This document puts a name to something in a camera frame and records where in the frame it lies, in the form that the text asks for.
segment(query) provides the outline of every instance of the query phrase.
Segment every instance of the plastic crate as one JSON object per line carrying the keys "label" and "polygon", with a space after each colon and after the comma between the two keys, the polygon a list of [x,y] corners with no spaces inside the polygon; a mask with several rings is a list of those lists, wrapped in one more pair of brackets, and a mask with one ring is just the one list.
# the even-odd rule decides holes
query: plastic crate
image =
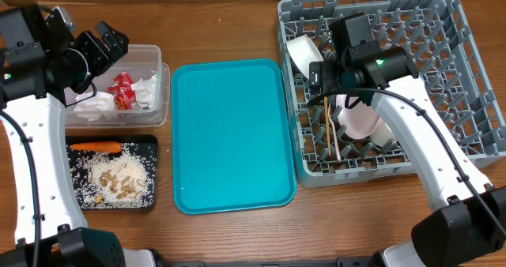
{"label": "plastic crate", "polygon": [[[134,45],[128,47],[128,53],[114,64],[107,72],[93,79],[99,92],[107,92],[114,84],[113,79],[123,71],[131,76],[134,82],[150,79],[157,75],[157,92],[153,108],[121,111],[74,111],[75,106],[66,109],[66,128],[131,128],[163,126],[167,121],[170,95],[170,72],[161,61],[161,51],[154,45]],[[75,101],[76,93],[70,88],[65,90],[67,103]],[[88,116],[100,115],[89,121]]]}
{"label": "plastic crate", "polygon": [[[282,0],[278,57],[301,185],[365,182],[413,172],[397,143],[380,148],[369,139],[350,139],[345,127],[337,132],[342,162],[335,152],[328,156],[323,109],[306,107],[311,99],[307,83],[286,50],[287,41],[308,35],[325,60],[335,59],[328,25],[357,12],[368,15],[382,48],[400,46],[410,52],[440,117],[478,168],[506,154],[504,119],[459,0]],[[340,110],[335,104],[333,109],[337,123]]]}

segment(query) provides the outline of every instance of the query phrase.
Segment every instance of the black tray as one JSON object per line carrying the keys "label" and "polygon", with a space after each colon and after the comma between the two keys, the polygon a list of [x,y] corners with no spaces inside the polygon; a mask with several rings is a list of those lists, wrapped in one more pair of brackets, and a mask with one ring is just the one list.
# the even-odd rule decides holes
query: black tray
{"label": "black tray", "polygon": [[[83,142],[93,142],[93,141],[118,141],[122,144],[134,144],[123,146],[123,151],[126,149],[129,150],[130,153],[134,153],[136,156],[141,156],[145,158],[142,161],[144,168],[146,169],[148,175],[146,176],[148,179],[153,180],[153,184],[149,184],[147,187],[147,194],[142,196],[144,202],[147,202],[147,205],[132,207],[132,208],[96,208],[93,204],[91,207],[83,207],[84,198],[83,196],[76,191],[77,203],[83,210],[95,210],[95,209],[150,209],[154,206],[155,203],[155,195],[157,188],[157,171],[158,171],[158,140],[153,135],[133,135],[133,136],[80,136],[80,137],[66,137],[66,152],[69,158],[70,168],[74,168],[72,171],[72,182],[74,185],[74,190],[78,188],[82,188],[82,183],[87,183],[88,171],[84,168],[75,168],[77,164],[77,159],[82,158],[83,156],[93,157],[97,152],[82,152],[70,149],[70,146],[73,144],[83,143]],[[121,156],[122,153],[111,153],[109,154],[109,159],[113,160],[116,157]]]}

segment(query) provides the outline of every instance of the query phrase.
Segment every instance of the gray dish rack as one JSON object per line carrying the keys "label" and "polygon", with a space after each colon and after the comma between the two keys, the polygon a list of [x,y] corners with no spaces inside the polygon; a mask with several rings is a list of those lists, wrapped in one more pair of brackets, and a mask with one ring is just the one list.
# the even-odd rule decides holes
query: gray dish rack
{"label": "gray dish rack", "polygon": [[[328,25],[357,12],[368,15],[383,48],[400,46],[410,53],[440,117],[478,168],[506,155],[504,119],[459,0],[282,0],[278,58],[302,186],[365,182],[413,172],[398,143],[380,148],[369,139],[350,139],[345,126],[336,133],[342,162],[336,160],[334,146],[329,156],[323,108],[306,107],[312,98],[307,81],[286,50],[287,41],[308,35],[325,60],[335,59]],[[335,103],[331,107],[331,118],[338,124],[341,108]]]}

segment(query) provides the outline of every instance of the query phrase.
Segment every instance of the crumpled paper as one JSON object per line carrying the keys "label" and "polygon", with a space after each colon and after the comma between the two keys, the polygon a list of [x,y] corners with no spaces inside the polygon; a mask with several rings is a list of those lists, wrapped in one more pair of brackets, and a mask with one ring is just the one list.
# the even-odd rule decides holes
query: crumpled paper
{"label": "crumpled paper", "polygon": [[[76,96],[76,101],[90,97],[93,92],[83,93]],[[114,96],[106,92],[97,92],[96,96],[88,100],[84,100],[76,105],[74,111],[114,111]],[[96,121],[102,114],[77,114],[88,121]]]}
{"label": "crumpled paper", "polygon": [[157,94],[157,75],[154,74],[150,79],[132,84],[132,90],[135,91],[137,104],[142,108],[153,108],[155,106],[155,95]]}

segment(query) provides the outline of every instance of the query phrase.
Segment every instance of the black food tray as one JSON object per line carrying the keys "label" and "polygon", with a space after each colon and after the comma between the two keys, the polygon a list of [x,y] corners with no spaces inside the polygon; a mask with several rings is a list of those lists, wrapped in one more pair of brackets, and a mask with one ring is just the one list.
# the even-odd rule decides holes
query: black food tray
{"label": "black food tray", "polygon": [[[136,206],[126,208],[116,208],[110,203],[104,201],[102,205],[95,204],[90,199],[85,202],[86,197],[82,194],[83,187],[88,185],[88,170],[83,167],[77,167],[79,160],[88,157],[90,160],[99,152],[84,152],[70,149],[73,144],[95,141],[118,141],[122,143],[123,150],[120,153],[109,153],[109,160],[120,157],[123,153],[128,152],[131,155],[140,156],[142,165],[146,174],[146,182],[148,183],[147,192],[140,197],[140,202]],[[150,209],[154,206],[157,188],[157,170],[158,170],[158,140],[153,135],[132,135],[132,136],[67,136],[66,152],[69,158],[69,165],[72,174],[72,183],[74,192],[76,193],[77,203],[82,210],[97,209]]]}

